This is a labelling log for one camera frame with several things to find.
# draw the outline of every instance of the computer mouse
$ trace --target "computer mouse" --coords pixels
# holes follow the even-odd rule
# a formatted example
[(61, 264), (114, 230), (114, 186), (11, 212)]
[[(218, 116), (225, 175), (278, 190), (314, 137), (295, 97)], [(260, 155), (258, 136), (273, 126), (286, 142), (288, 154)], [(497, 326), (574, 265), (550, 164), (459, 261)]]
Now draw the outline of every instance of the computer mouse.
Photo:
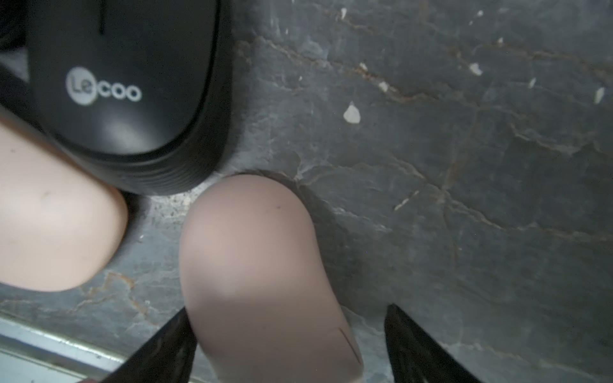
[(121, 243), (128, 208), (0, 107), (0, 283), (62, 291), (89, 281)]
[(26, 0), (0, 2), (0, 50), (23, 44), (26, 24)]
[(288, 188), (228, 177), (189, 209), (179, 250), (185, 308), (222, 383), (358, 383), (362, 357)]
[(199, 184), (225, 145), (229, 0), (28, 4), (40, 125), (75, 162), (138, 194)]

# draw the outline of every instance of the lecoo logo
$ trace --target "lecoo logo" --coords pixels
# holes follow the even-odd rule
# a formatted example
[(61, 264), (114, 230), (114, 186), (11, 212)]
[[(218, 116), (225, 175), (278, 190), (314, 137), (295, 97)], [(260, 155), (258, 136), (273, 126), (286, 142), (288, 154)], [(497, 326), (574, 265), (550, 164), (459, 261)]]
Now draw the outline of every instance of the lecoo logo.
[(114, 97), (118, 100), (128, 99), (138, 102), (143, 98), (143, 92), (136, 85), (125, 86), (122, 83), (109, 83), (106, 80), (96, 81), (93, 73), (84, 67), (74, 67), (66, 75), (66, 91), (70, 98), (79, 105), (91, 105), (98, 95)]

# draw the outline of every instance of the stone surface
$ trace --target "stone surface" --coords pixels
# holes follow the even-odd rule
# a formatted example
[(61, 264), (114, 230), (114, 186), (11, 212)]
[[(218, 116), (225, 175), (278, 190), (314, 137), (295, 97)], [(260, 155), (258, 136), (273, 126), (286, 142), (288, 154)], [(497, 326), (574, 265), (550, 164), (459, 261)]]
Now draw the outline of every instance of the stone surface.
[[(82, 288), (0, 286), (0, 311), (130, 354), (183, 306), (191, 202), (261, 170), (313, 215), (365, 382), (392, 381), (392, 302), (484, 382), (613, 382), (612, 21), (608, 0), (235, 1), (219, 170), (132, 199), (120, 251)], [(201, 354), (194, 373), (215, 381)]]

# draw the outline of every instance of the black wireless mouse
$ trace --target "black wireless mouse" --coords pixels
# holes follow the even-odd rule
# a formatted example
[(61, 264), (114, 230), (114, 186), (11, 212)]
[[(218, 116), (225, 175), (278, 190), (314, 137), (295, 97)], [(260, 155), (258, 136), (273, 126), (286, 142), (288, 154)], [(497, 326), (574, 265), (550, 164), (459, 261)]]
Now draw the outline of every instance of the black wireless mouse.
[(32, 0), (42, 129), (120, 189), (174, 194), (214, 169), (231, 103), (229, 0)]

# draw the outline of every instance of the marble floor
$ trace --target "marble floor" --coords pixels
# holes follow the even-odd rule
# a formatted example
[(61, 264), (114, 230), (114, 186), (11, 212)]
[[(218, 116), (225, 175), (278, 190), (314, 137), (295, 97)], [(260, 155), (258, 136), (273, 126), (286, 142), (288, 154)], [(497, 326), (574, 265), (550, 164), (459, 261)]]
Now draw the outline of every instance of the marble floor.
[[(183, 306), (187, 209), (223, 176), (294, 185), (359, 342), (392, 382), (401, 306), (486, 383), (613, 382), (609, 0), (235, 0), (230, 154), (131, 199), (80, 289), (0, 286), (0, 313), (128, 355)], [(216, 378), (201, 354), (194, 374)]]

